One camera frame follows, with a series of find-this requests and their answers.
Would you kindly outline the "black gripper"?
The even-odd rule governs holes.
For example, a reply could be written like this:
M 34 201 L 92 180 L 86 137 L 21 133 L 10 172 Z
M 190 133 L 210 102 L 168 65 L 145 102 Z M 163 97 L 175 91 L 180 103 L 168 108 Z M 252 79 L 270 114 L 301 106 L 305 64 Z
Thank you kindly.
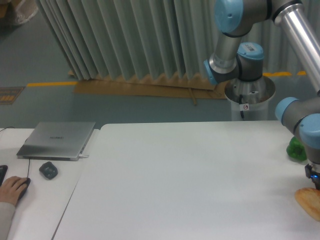
M 320 189 L 320 174 L 315 172 L 310 164 L 307 164 L 305 167 L 305 175 L 308 179 L 314 183 L 317 190 Z

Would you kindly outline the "beige sleeved forearm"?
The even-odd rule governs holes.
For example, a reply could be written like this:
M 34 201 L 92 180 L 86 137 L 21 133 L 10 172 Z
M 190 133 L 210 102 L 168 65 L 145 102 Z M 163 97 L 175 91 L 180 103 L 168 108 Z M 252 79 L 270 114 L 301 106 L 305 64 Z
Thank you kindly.
M 16 207 L 7 202 L 0 203 L 0 239 L 6 240 L 11 228 Z

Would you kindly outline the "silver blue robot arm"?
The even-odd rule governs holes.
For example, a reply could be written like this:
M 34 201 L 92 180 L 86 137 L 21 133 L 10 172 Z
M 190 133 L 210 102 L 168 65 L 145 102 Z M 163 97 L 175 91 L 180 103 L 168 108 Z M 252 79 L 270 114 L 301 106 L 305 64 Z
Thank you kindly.
M 320 88 L 320 42 L 304 14 L 299 0 L 218 0 L 214 5 L 215 23 L 220 31 L 215 52 L 204 61 L 209 81 L 228 80 L 235 89 L 226 96 L 237 102 L 256 104 L 257 95 L 249 87 L 258 86 L 265 97 L 268 79 L 262 76 L 263 49 L 255 43 L 243 43 L 253 25 L 272 20 L 285 32 L 314 88 Z M 276 118 L 302 143 L 308 164 L 306 177 L 320 185 L 320 99 L 300 101 L 294 97 L 281 100 L 275 108 Z

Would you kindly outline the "person's bare hand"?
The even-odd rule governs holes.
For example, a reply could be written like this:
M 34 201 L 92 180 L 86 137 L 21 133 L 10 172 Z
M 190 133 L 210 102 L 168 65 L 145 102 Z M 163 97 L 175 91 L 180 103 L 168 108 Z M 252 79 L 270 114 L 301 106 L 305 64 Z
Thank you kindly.
M 0 202 L 10 203 L 16 207 L 20 192 L 26 187 L 26 185 L 22 185 L 26 179 L 26 177 L 18 176 L 6 179 L 0 186 Z

